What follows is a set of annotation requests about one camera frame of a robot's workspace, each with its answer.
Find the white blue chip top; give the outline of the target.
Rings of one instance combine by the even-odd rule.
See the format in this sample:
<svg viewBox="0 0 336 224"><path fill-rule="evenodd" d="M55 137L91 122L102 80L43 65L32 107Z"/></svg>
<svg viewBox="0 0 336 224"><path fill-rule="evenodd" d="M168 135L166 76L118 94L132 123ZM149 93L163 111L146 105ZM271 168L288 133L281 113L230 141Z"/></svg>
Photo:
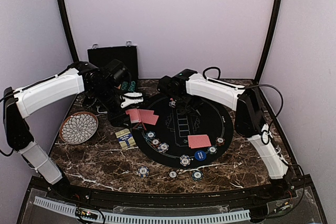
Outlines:
<svg viewBox="0 0 336 224"><path fill-rule="evenodd" d="M174 99L170 99L170 101L169 101L169 106L170 106L171 108L175 108L175 107L176 107L176 100L174 100Z"/></svg>

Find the red triangular all-in button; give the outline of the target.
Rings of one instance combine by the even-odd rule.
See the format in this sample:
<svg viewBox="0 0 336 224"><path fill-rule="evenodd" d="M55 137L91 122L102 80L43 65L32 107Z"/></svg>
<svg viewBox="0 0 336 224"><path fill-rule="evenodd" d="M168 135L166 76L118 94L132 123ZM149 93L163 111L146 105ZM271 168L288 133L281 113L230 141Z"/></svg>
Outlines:
<svg viewBox="0 0 336 224"><path fill-rule="evenodd" d="M146 131L146 127L143 122L136 123L135 126L132 128L133 130L141 130Z"/></svg>

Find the blue small blind button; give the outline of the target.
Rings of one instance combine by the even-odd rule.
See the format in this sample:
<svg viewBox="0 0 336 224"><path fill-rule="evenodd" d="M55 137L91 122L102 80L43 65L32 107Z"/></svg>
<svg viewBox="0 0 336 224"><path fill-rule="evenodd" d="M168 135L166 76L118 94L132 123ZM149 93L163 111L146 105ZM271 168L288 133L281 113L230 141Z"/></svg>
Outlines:
<svg viewBox="0 0 336 224"><path fill-rule="evenodd" d="M204 161L207 158L206 152L205 151L196 151L194 154L194 157L198 161Z"/></svg>

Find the orange chip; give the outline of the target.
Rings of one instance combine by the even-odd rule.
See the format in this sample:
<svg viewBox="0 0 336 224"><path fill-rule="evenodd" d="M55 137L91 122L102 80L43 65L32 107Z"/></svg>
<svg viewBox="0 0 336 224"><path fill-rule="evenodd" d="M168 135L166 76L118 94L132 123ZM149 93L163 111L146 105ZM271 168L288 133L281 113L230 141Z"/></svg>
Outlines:
<svg viewBox="0 0 336 224"><path fill-rule="evenodd" d="M161 144L160 140L155 138L151 140L151 145L154 147L158 147Z"/></svg>

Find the gold blue card box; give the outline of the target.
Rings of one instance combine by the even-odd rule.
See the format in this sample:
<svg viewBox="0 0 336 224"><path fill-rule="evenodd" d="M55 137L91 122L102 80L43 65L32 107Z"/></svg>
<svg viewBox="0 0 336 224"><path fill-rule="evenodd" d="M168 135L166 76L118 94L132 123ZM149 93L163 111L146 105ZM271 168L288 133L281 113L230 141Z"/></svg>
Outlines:
<svg viewBox="0 0 336 224"><path fill-rule="evenodd" d="M129 129L123 129L115 132L115 136L122 149L136 146L136 142L133 135Z"/></svg>

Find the red playing card deck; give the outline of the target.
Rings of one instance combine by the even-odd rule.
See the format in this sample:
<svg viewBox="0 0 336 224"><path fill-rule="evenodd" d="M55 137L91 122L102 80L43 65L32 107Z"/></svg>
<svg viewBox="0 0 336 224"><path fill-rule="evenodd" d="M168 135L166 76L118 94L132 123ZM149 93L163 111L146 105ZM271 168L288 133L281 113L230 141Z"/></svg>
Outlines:
<svg viewBox="0 0 336 224"><path fill-rule="evenodd" d="M138 109L128 109L125 111L125 113L130 117L130 121L132 124L141 122L141 116Z"/></svg>

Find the teal blue chip stack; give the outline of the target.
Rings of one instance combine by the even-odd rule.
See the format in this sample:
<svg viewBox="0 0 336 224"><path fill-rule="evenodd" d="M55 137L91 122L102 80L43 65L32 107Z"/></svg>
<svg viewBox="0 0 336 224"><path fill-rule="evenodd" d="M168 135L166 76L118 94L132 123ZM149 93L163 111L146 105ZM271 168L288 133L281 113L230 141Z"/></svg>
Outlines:
<svg viewBox="0 0 336 224"><path fill-rule="evenodd" d="M199 170L192 171L192 179L193 181L200 181L204 177L203 173Z"/></svg>

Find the brown white chip stack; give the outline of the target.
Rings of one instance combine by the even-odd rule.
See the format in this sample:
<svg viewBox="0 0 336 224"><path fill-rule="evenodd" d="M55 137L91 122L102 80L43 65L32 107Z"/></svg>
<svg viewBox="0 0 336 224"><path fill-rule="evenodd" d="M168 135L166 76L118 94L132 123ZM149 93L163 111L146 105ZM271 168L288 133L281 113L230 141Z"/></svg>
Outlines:
<svg viewBox="0 0 336 224"><path fill-rule="evenodd" d="M167 177L169 180L176 180L178 178L178 173L174 170L168 172Z"/></svg>

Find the black left frame post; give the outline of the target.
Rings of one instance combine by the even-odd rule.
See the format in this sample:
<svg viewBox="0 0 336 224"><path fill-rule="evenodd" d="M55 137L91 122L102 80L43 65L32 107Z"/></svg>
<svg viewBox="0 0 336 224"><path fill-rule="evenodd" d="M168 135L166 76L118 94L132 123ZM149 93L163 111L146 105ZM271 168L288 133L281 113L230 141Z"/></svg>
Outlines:
<svg viewBox="0 0 336 224"><path fill-rule="evenodd" d="M63 30L64 30L66 42L67 42L67 45L68 45L68 48L69 48L69 51L70 51L72 61L73 62L78 62L78 61L80 61L80 58L79 58L77 48L76 48L76 45L75 45L74 36L72 34L72 30L71 30L71 27L70 27L70 20L69 20L69 17L68 17L66 1L65 0L57 0L57 5L58 5L59 14L60 14L60 18L61 18L61 23L62 23L62 27L63 27Z"/></svg>

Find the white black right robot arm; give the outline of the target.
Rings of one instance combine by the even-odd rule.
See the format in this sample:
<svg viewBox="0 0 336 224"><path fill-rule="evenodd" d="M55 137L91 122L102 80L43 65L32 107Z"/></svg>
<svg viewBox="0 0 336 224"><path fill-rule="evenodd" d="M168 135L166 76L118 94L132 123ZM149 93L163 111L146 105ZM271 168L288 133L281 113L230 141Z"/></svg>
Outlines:
<svg viewBox="0 0 336 224"><path fill-rule="evenodd" d="M272 136L257 89L229 84L190 69L172 77L166 88L168 95L177 103L184 103L186 109L195 110L196 98L206 98L234 111L234 129L256 149L268 171L268 195L278 200L288 191L291 170Z"/></svg>

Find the blue white chip stack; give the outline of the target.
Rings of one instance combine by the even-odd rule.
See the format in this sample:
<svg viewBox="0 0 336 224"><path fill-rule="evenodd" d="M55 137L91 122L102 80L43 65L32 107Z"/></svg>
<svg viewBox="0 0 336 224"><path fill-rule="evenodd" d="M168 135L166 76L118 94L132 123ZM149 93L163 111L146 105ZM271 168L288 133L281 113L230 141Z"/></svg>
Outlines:
<svg viewBox="0 0 336 224"><path fill-rule="evenodd" d="M149 169L146 166L139 167L138 176L141 178L147 178L149 176Z"/></svg>

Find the red chip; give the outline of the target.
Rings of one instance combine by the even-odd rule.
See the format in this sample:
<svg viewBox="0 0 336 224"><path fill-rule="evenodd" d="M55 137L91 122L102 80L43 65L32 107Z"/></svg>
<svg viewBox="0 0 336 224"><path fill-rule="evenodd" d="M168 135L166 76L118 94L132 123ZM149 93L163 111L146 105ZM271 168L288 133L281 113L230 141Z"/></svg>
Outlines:
<svg viewBox="0 0 336 224"><path fill-rule="evenodd" d="M218 138L216 139L216 144L217 144L218 146L222 146L222 145L225 144L225 140L224 140L222 137L218 137Z"/></svg>

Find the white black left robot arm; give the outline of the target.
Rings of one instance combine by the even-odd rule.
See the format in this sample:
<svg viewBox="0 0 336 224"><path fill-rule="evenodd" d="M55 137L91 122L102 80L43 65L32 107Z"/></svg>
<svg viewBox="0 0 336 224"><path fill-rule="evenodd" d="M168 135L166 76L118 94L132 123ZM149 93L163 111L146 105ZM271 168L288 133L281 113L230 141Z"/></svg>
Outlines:
<svg viewBox="0 0 336 224"><path fill-rule="evenodd" d="M112 126L124 125L129 121L124 115L125 109L143 102L141 93L118 88L124 81L131 80L130 71L119 60L113 60L103 68L78 61L60 74L29 86L15 90L11 87L6 88L1 102L8 146L12 152L20 153L47 183L54 185L53 191L61 200L71 200L74 197L74 189L67 184L68 179L61 169L34 140L26 118L63 98L85 93L106 109Z"/></svg>

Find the teal chip row right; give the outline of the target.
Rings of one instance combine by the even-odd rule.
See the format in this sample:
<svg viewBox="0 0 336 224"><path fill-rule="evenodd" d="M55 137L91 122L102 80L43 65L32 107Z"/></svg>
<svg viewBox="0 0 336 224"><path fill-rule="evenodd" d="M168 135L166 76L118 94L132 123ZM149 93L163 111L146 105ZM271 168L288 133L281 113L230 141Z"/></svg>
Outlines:
<svg viewBox="0 0 336 224"><path fill-rule="evenodd" d="M130 85L129 85L129 88L128 88L128 91L135 92L136 88L137 88L136 82L135 81L131 81Z"/></svg>

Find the white blue chip bottom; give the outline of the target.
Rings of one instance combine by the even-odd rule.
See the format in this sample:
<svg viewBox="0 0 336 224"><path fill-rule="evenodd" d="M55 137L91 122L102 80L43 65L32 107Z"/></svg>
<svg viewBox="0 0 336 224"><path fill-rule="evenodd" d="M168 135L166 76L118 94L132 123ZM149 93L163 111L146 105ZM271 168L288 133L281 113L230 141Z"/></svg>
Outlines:
<svg viewBox="0 0 336 224"><path fill-rule="evenodd" d="M191 163L191 159L188 155L182 155L180 157L180 164L182 166L186 167L186 166L190 165L190 163Z"/></svg>

